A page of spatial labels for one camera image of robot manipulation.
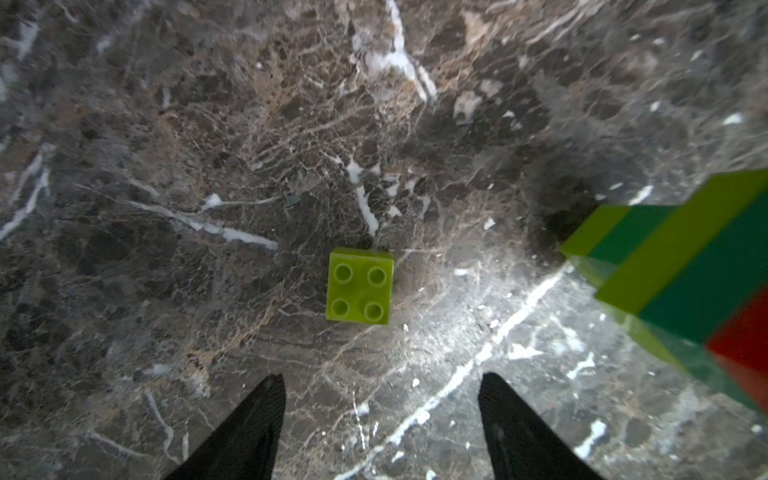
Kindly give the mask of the red lego brick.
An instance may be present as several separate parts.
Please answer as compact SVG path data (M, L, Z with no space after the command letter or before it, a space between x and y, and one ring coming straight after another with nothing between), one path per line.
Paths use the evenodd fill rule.
M767 414L767 285L707 342L729 379Z

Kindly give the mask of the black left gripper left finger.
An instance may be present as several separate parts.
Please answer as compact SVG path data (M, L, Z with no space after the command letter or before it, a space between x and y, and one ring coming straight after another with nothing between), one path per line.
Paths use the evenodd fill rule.
M285 409L284 378L270 374L166 479L270 479Z

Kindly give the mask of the lime green lego stack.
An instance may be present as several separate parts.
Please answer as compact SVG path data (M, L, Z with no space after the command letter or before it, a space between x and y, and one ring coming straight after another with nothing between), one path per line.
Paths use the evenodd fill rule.
M714 175L679 205L603 204L560 250L635 342L682 370L641 312L762 193L764 169Z

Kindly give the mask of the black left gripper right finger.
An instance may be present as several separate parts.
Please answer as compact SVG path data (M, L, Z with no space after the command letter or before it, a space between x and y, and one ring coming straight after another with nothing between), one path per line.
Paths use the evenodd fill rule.
M496 480L601 480L498 374L483 375L478 403Z

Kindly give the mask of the dark green 2x4 lego brick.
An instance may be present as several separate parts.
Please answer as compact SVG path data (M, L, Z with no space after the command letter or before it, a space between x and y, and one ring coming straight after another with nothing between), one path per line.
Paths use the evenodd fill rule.
M684 373L758 411L706 344L766 283L767 195L762 193L656 295L640 319Z

